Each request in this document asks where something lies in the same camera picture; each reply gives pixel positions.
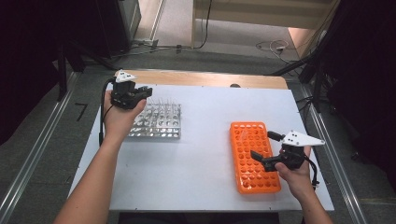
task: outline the wrist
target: wrist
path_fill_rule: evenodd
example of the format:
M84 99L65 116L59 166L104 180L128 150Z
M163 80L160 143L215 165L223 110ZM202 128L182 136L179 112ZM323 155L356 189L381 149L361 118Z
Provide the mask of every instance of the wrist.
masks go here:
M110 147L118 151L120 150L120 146L122 142L123 142L123 138L120 138L119 136L106 134L101 147Z
M310 203L313 200L318 199L318 196L312 187L304 189L303 191L299 192L295 197L301 204Z

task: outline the orange plastic rack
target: orange plastic rack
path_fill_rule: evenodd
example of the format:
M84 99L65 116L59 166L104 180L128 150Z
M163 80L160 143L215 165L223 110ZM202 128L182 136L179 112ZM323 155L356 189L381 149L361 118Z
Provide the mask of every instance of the orange plastic rack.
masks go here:
M236 186L242 194L280 191L277 172L264 172L261 163L251 159L250 150L264 158L272 157L272 149L263 122L233 122L230 128Z

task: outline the cable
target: cable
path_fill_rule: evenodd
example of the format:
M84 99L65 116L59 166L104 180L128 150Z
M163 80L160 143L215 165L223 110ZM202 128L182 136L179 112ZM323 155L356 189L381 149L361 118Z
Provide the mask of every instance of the cable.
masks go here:
M315 165L315 163L312 162L311 160L309 160L309 158L308 158L306 155L305 155L304 159L305 159L306 161L308 161L309 164L311 164L312 170L314 171L314 175L312 176L312 187L313 187L314 189L316 189L317 186L318 186L318 184L319 184L319 182L318 182L318 168L317 168L317 166Z
M308 96L308 97L305 97L305 98L303 98L303 99L300 99L300 100L296 100L296 103L298 104L298 103L300 103L300 102L302 102L302 101L304 101L304 100L311 100L313 98L313 96Z
M207 40L207 27L208 27L208 24L209 24L209 16L210 16L210 9L212 8L212 2L213 2L213 0L210 0L209 9L208 9L208 11L207 11L206 26L205 26L205 40L204 40L204 42L202 43L202 45L201 45L200 47L198 47L198 48L191 48L191 47L189 47L189 46L182 46L182 45L176 45L176 46L150 46L150 45L142 44L142 45L140 45L140 46L138 46L138 47L135 47L135 48L133 48L133 49L137 49L137 48L140 48L140 47L142 47L142 46L144 46L144 47L150 47L150 48L154 48L154 49L149 50L149 51L144 51L144 52L126 53L126 54L121 54L121 55L117 55L117 56L114 56L114 57L122 57L122 56L127 56L127 55L139 55L139 54L145 54L145 53L152 53L152 52L156 52L156 51L160 51L160 50L165 50L165 49L187 49L187 50L201 49L201 48L204 46L204 44L206 43L206 40Z
M324 22L323 22L323 23L319 26L319 28L314 32L314 34L311 36L311 38L309 38L305 43L303 43L302 45L300 45L300 46L297 47L296 49L299 49L300 47L302 47L302 46L308 44L308 43L317 35L317 33L324 27L324 25L327 24L327 23L330 21L330 20L328 20L328 19L329 19L329 16L332 14L332 11L335 9L335 6L337 6L339 3L340 3L340 0L338 0L338 2L335 3L335 4L332 6L332 9L331 9L331 10L329 11L329 13L327 14L326 19L324 19Z
M284 43L286 43L286 45L282 45L282 46L281 46L281 47L283 47L282 49L285 49L285 48L287 48L287 47L289 46L289 42L288 42L288 41L282 40L282 39L278 39L278 40L273 40L273 41L271 41L271 43L270 43L270 48L271 48L271 44L277 43L278 41L283 41Z
M113 77L113 78L109 78L107 81L106 81L106 83L105 83L105 85L104 85L104 87L103 87L103 89L102 89L102 98L101 98L101 104L100 104L100 131L99 131L99 146L101 146L102 145L102 142L103 142L103 139L104 139L104 135L103 135L103 122L105 121L105 117L104 117L104 104L105 104L105 94L106 94L106 89L107 89L107 85L108 85L108 83L114 83L114 81L116 81L116 78L115 77Z
M297 77L298 77L298 76L300 75L300 73L301 73L301 72L300 72L300 73L298 73L298 72L296 71L296 69L297 69L297 68L293 69L293 72L295 72L295 74L297 74Z
M288 41L286 41L286 40L273 40L273 41L271 41L271 43L270 43L270 50L271 50L271 52L273 52L273 53L275 54L275 56L276 56L278 59L282 60L283 62L285 62L285 63L291 63L291 62L289 62L289 61L284 60L282 57L280 57L280 53L277 54L277 53L275 53L274 50L272 49L273 43L275 43L275 42L277 42L277 41L283 41L283 42L285 42L285 43L287 44L286 46L283 46L284 48L282 48L280 52L282 52L283 49L285 49L285 48L289 45Z
M201 39L204 39L204 10L201 10L201 12Z
M311 103L312 103L312 99L309 99L309 100L305 103L305 105L304 105L303 107L301 107L298 111L301 112L302 110L306 109L307 106L308 106L308 108L309 108L309 106L311 106Z
M206 43L206 40L207 40L207 25L209 24L209 16L210 16L210 9L212 8L212 2L213 2L213 0L210 0L209 9L207 10L206 27L205 27L205 40L204 40L204 42L201 44L200 47L195 48L195 49L201 49L201 48L204 46L204 44Z
M270 41L262 41L262 42L257 43L257 44L256 44L256 49L259 49L259 50L262 50L262 51L271 51L271 50L269 50L269 49L262 49L261 44L263 44L263 43L268 43L268 42L270 42Z
M103 121L105 121L106 115L108 113L108 111L110 111L111 108L113 108L114 105L111 105L110 108L106 111L105 115L103 116Z

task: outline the person's left hand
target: person's left hand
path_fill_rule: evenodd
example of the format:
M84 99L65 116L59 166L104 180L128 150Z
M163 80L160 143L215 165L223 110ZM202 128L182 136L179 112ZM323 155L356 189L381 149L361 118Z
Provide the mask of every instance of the person's left hand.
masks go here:
M131 128L134 125L134 119L143 111L147 101L141 100L134 109L125 110L116 106L112 106L110 99L111 91L106 91L104 103L104 115L106 115L105 139L111 139L121 143L129 131L131 131Z

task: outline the white table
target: white table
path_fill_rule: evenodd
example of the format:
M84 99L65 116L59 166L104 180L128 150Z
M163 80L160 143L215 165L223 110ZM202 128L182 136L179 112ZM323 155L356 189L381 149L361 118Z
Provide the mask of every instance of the white table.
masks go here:
M110 210L301 210L283 179L278 193L246 195L237 191L229 137L233 121L262 121L267 131L305 133L291 91L147 85L153 88L153 100L170 99L182 104L181 137L125 139ZM70 192L99 148L98 133L99 112ZM271 140L271 145L277 155L280 144ZM313 153L311 160L316 162ZM318 181L317 195L325 210L331 211L334 208L320 170Z

